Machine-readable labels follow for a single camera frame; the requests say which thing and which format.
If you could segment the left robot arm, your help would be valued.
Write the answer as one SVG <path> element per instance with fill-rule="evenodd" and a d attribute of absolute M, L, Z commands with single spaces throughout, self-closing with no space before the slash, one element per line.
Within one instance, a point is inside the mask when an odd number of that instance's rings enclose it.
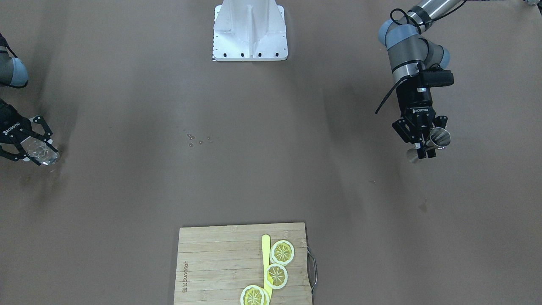
<path fill-rule="evenodd" d="M 435 158 L 436 152 L 451 142 L 446 130 L 448 117 L 436 114 L 430 91 L 453 85 L 454 75 L 447 69 L 450 53 L 423 33 L 462 5 L 458 0 L 422 0 L 403 11 L 400 19 L 391 16 L 378 31 L 395 82 L 386 97 L 395 92 L 400 111 L 392 128 L 405 143 L 413 145 L 406 153 L 413 164 Z"/>

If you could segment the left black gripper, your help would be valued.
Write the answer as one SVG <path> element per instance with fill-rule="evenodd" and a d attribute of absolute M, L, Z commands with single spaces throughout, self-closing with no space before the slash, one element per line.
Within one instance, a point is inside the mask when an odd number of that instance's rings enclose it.
<path fill-rule="evenodd" d="M 418 78 L 405 79 L 395 90 L 398 98 L 400 118 L 392 123 L 392 128 L 405 143 L 415 144 L 417 160 L 436 157 L 436 146 L 424 145 L 433 128 L 445 128 L 447 116 L 438 116 L 432 107 L 430 89 L 423 89 Z"/>

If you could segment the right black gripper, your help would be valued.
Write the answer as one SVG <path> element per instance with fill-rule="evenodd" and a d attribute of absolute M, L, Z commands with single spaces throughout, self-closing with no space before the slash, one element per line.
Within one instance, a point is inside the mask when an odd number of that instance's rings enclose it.
<path fill-rule="evenodd" d="M 32 130 L 31 124 L 39 125 L 43 133 L 36 133 Z M 28 135 L 21 130 L 30 130 Z M 1 144 L 11 144 L 16 147 L 18 153 L 13 153 L 0 149 L 0 156 L 11 161 L 25 161 L 30 160 L 25 155 L 25 151 L 21 146 L 21 142 L 31 137 L 37 139 L 46 144 L 53 144 L 52 129 L 50 129 L 46 120 L 41 115 L 34 116 L 32 118 L 26 118 L 21 116 L 19 112 L 10 104 L 0 101 L 0 142 Z"/>

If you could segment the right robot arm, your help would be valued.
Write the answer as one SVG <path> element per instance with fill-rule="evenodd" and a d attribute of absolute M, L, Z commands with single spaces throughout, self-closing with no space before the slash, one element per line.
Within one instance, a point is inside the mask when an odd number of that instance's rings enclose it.
<path fill-rule="evenodd" d="M 4 36 L 0 37 L 0 78 L 1 86 L 14 89 L 25 88 L 29 80 L 27 68 L 12 51 Z M 50 166 L 60 157 L 58 149 L 53 146 L 53 131 L 44 117 L 22 116 L 4 100 L 0 101 L 0 131 L 1 145 L 12 145 L 16 149 L 16 152 L 11 152 L 2 147 L 2 158 Z"/>

